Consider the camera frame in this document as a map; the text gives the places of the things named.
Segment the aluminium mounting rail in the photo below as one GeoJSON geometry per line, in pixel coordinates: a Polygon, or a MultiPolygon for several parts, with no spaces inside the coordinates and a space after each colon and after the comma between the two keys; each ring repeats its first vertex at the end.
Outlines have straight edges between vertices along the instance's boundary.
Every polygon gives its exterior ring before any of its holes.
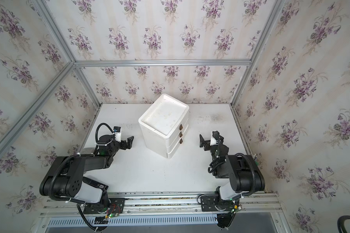
{"type": "MultiPolygon", "coordinates": [[[[201,198],[196,192],[109,193],[110,198],[124,198],[122,216],[199,214],[201,198]]],[[[257,192],[240,199],[240,213],[282,213],[284,210],[274,193],[257,192]]],[[[77,216],[76,204],[46,200],[41,217],[77,216]]]]}

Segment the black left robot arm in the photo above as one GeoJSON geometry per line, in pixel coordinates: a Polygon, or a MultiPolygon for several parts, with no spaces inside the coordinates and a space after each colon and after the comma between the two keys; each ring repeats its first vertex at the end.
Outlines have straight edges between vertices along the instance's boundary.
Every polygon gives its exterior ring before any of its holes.
{"type": "Polygon", "coordinates": [[[54,201],[108,207],[108,185],[85,177],[84,174],[109,168],[118,151],[132,148],[133,136],[121,141],[116,137],[104,135],[94,148],[85,148],[84,153],[56,157],[40,184],[40,194],[54,201]]]}

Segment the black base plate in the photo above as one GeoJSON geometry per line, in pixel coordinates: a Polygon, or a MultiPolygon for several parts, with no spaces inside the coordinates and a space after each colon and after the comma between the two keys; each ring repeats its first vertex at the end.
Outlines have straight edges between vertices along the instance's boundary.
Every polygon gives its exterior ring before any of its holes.
{"type": "Polygon", "coordinates": [[[106,203],[86,204],[83,213],[87,215],[105,214],[110,217],[118,216],[123,213],[124,204],[125,198],[109,198],[106,203]]]}
{"type": "Polygon", "coordinates": [[[202,212],[238,212],[242,210],[238,201],[224,201],[219,197],[200,194],[196,198],[202,212]]]}

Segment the white bottom drawer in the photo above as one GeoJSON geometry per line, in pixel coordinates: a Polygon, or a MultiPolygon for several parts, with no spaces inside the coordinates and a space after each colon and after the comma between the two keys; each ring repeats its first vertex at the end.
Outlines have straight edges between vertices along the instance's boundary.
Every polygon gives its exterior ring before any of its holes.
{"type": "Polygon", "coordinates": [[[171,159],[175,155],[179,146],[184,142],[184,138],[185,138],[186,134],[187,134],[187,132],[183,135],[180,135],[181,138],[177,139],[171,146],[166,147],[166,158],[167,159],[171,159]]]}

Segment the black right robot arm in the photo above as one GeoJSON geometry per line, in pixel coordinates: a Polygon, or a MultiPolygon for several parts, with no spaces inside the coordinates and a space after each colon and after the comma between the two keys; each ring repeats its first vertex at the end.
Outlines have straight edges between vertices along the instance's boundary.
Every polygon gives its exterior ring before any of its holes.
{"type": "Polygon", "coordinates": [[[227,184],[216,188],[212,197],[199,195],[202,211],[237,209],[240,199],[264,191],[265,180],[253,156],[241,152],[229,154],[229,147],[218,131],[212,132],[210,140],[200,135],[199,146],[212,156],[208,173],[217,179],[228,179],[227,184]]]}

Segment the black chair part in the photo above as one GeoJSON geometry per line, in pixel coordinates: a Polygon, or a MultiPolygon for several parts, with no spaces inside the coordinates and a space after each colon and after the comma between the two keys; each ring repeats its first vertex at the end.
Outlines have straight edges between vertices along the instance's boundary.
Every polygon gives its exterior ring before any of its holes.
{"type": "Polygon", "coordinates": [[[337,228],[339,233],[350,233],[350,215],[344,215],[338,218],[337,228]]]}

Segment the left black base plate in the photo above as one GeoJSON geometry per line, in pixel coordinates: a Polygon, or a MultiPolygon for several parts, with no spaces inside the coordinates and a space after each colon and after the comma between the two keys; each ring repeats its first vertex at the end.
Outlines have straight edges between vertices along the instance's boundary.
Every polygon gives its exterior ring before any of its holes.
{"type": "Polygon", "coordinates": [[[124,204],[125,198],[109,198],[106,203],[86,204],[83,213],[87,215],[105,214],[110,217],[118,216],[123,213],[124,204]]]}

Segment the white plastic drawer cabinet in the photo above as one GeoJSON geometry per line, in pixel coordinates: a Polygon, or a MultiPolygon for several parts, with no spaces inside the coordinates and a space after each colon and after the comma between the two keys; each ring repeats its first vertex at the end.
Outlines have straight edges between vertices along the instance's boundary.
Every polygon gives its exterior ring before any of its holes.
{"type": "Polygon", "coordinates": [[[169,122],[178,122],[189,114],[189,106],[167,94],[162,94],[139,118],[145,145],[151,151],[166,158],[165,140],[162,134],[169,122]]]}

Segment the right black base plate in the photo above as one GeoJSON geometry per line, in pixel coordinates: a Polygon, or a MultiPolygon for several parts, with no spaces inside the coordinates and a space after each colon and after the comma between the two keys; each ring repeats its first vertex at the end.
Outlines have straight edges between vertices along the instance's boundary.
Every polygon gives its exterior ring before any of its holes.
{"type": "Polygon", "coordinates": [[[196,198],[202,212],[238,212],[242,210],[238,201],[224,201],[219,197],[200,194],[196,198]]]}

